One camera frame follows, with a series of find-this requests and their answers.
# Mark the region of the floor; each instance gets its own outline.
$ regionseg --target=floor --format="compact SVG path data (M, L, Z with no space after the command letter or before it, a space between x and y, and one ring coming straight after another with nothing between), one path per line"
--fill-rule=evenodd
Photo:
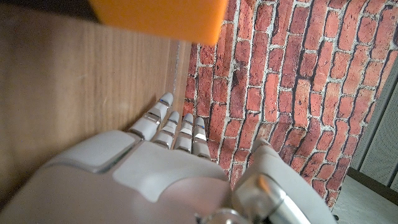
M338 224L397 223L398 206L346 176L332 214Z

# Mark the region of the brick wallpaper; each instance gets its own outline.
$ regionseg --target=brick wallpaper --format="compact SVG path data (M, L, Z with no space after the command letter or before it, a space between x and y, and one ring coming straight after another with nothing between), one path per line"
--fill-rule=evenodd
M192 45L184 113L206 122L233 186L253 140L332 207L398 54L398 3L230 0L214 47Z

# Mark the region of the orange object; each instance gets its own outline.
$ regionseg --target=orange object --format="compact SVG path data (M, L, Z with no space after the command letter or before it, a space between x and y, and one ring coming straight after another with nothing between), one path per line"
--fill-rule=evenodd
M206 45L218 41L228 0L90 0L103 24Z

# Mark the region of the wooden board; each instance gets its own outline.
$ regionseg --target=wooden board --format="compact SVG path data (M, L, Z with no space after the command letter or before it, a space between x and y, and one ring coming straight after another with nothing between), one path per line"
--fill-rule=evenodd
M40 165L126 129L166 91L182 112L190 43L0 5L0 202Z

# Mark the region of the white robotic hand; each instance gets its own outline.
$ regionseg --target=white robotic hand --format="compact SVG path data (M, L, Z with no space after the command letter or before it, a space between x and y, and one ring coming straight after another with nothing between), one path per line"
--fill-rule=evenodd
M210 161L203 119L187 114L176 134L174 111L159 130L172 101L166 93L128 133L98 134L49 160L0 223L335 223L266 141L232 192Z

